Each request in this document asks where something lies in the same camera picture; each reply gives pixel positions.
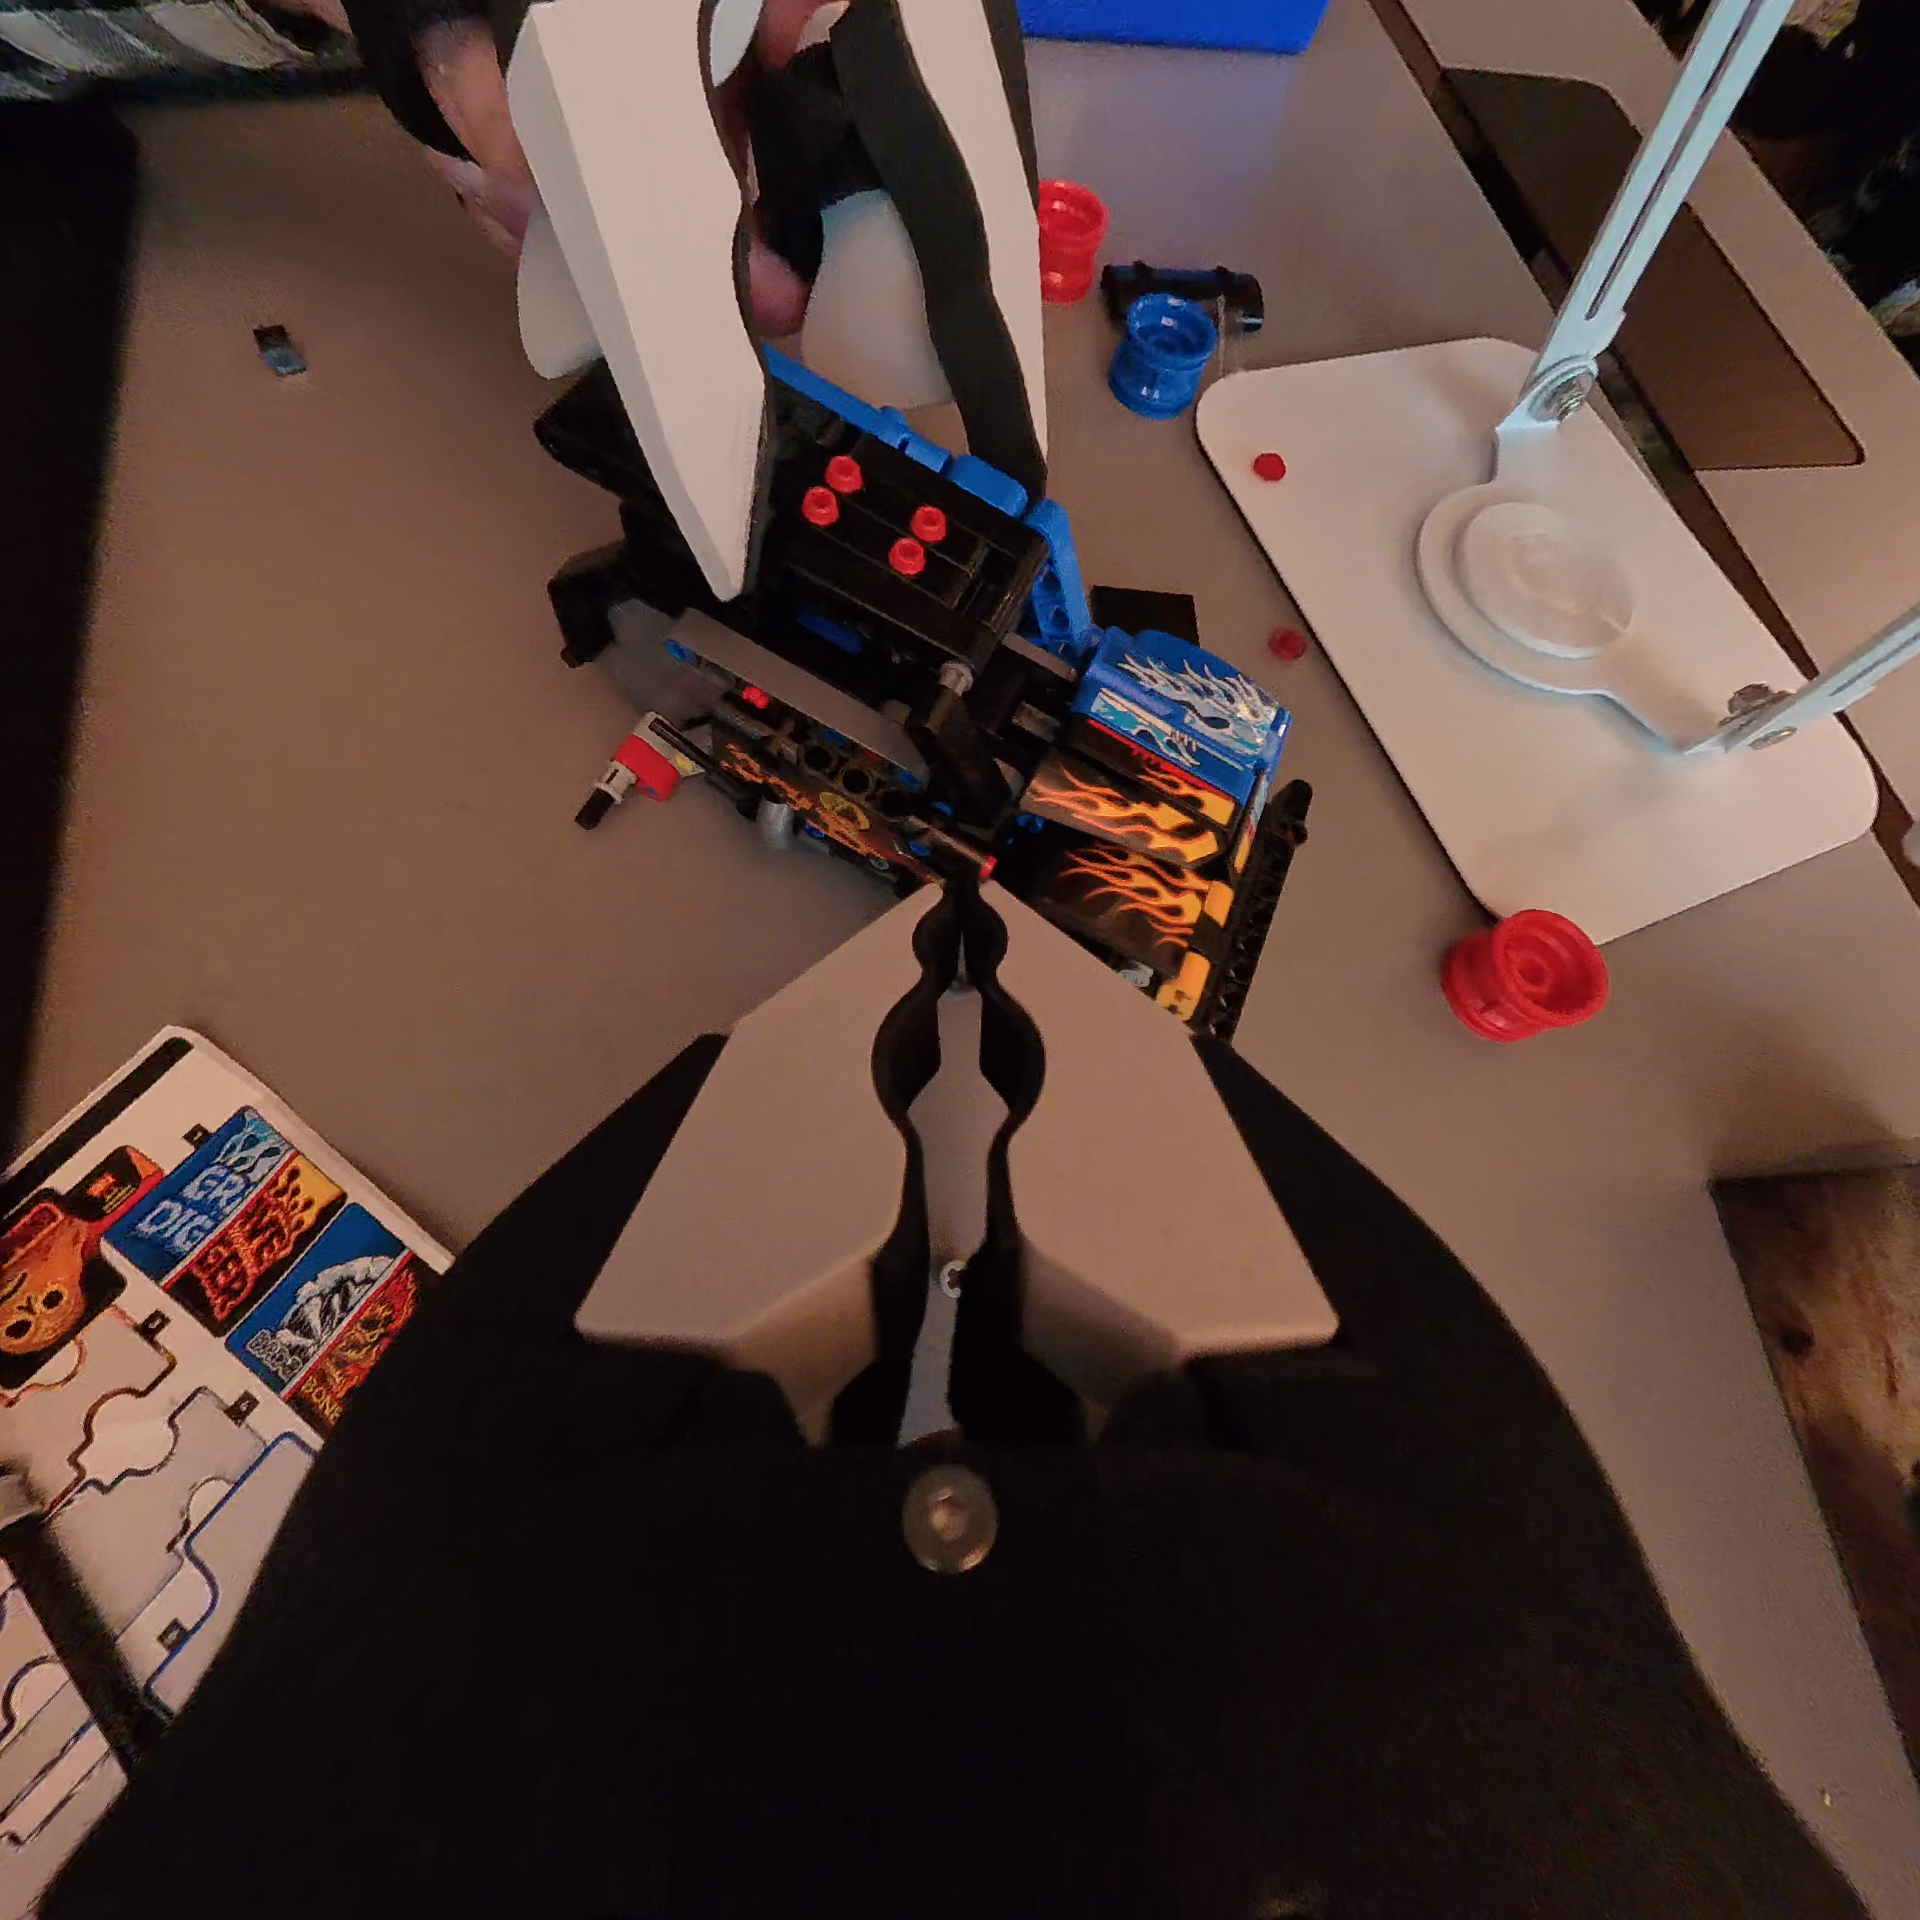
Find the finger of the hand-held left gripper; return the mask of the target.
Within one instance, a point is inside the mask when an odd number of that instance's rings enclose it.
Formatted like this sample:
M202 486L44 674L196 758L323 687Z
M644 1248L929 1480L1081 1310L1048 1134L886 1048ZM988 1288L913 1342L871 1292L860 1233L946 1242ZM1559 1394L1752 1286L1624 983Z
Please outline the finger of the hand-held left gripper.
M1041 171L1018 6L856 2L830 31L854 131L920 276L967 448L1049 480Z
M750 193L714 95L762 6L531 6L507 66L543 214L708 590L748 590L768 375L748 300Z

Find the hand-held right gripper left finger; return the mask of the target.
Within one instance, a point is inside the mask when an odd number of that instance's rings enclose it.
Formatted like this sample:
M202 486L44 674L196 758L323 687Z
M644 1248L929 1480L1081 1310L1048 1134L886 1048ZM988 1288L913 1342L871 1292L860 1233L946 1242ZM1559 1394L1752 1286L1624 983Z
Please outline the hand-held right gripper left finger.
M931 1279L910 1110L954 969L954 892L924 888L742 1018L577 1331L768 1376L812 1441L891 1448Z

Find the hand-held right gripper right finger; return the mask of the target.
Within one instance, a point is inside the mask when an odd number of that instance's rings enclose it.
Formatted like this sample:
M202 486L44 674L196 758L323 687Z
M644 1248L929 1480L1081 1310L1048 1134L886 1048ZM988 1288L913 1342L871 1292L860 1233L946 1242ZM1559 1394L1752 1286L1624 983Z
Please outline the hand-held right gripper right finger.
M956 1420L1056 1444L1196 1361L1316 1352L1337 1310L1190 1028L998 882L962 904L1004 1116L956 1313Z

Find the black blue brick truck model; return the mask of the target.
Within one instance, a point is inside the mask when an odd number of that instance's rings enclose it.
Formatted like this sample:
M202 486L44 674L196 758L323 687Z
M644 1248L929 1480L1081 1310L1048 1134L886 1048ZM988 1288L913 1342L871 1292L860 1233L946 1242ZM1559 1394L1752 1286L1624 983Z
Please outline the black blue brick truck model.
M1308 831L1308 782L1280 780L1290 712L1203 646L1103 632L1056 500L779 353L774 369L756 561L728 602L609 369L535 420L620 522L548 582L562 660L652 638L668 668L577 825L691 780L742 816L712 780L718 714L824 737L891 764L992 843L1009 894L1194 1034L1231 1041Z

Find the long black axle grey end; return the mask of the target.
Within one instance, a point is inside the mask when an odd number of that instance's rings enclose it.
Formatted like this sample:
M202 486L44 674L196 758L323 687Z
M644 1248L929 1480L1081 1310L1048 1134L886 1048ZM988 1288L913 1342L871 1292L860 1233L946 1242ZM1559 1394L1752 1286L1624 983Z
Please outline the long black axle grey end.
M140 1771L162 1739L168 1719L148 1702L41 1511L30 1507L4 1520L2 1559L114 1763L126 1774Z

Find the person's left forearm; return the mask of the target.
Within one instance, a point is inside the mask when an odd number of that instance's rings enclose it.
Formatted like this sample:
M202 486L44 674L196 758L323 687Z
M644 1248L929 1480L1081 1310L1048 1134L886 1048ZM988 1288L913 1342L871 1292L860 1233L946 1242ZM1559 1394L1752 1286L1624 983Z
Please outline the person's left forearm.
M356 79L340 6L4 2L2 102L49 106L96 89L243 89Z

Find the red wheel hub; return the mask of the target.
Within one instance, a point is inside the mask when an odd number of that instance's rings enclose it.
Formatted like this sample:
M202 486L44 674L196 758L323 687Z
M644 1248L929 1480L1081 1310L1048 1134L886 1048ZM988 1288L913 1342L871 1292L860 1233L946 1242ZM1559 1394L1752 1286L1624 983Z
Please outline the red wheel hub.
M1041 180L1041 296L1044 304L1089 300L1110 220L1110 209L1094 187L1064 179Z
M1595 942L1571 919L1530 907L1447 952L1440 986L1478 1039L1522 1043L1593 1019L1611 998Z

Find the blue bin with tag label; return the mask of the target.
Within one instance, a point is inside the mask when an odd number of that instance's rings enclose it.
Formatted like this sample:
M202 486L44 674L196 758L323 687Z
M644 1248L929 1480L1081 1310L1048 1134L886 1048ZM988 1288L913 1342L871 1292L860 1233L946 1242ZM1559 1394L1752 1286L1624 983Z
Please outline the blue bin with tag label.
M1018 2L1028 39L1297 58L1329 2Z

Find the black connector block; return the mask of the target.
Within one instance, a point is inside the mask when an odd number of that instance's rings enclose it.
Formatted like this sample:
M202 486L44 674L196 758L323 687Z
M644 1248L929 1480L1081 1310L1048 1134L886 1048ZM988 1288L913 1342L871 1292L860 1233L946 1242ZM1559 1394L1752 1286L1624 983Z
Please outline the black connector block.
M1227 268L1174 271L1144 260L1110 263L1099 271L1099 296L1116 324L1146 298L1176 298L1204 306L1227 331L1260 334L1265 288L1256 274Z

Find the blue wheel hub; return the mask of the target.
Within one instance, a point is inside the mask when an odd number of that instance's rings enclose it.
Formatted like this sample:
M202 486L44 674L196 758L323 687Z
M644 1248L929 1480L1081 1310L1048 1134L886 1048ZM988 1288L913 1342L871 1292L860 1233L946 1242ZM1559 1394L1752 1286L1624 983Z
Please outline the blue wheel hub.
M1147 420L1171 420L1196 404L1219 346L1212 313L1183 296L1130 303L1110 367L1110 394Z

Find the sticker sheet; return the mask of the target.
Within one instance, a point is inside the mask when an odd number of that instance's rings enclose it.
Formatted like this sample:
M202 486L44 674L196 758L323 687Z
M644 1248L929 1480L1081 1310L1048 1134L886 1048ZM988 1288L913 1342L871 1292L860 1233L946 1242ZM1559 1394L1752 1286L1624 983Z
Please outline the sticker sheet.
M450 1251L169 1024L4 1176L2 1441L58 1570L177 1716Z

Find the black dotted mat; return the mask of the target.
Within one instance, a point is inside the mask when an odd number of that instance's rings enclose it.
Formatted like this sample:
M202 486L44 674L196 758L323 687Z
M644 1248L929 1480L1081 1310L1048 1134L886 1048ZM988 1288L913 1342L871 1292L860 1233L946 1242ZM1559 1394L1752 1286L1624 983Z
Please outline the black dotted mat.
M123 362L138 146L98 99L2 110L2 1126L25 1089Z

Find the monster truck set box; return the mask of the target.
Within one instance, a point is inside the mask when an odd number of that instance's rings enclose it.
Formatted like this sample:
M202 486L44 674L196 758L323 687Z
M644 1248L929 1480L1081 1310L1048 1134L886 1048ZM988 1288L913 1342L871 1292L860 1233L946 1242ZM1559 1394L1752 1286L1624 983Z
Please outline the monster truck set box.
M1913 1647L1919 1170L1756 1176L1712 1199L1862 1622Z

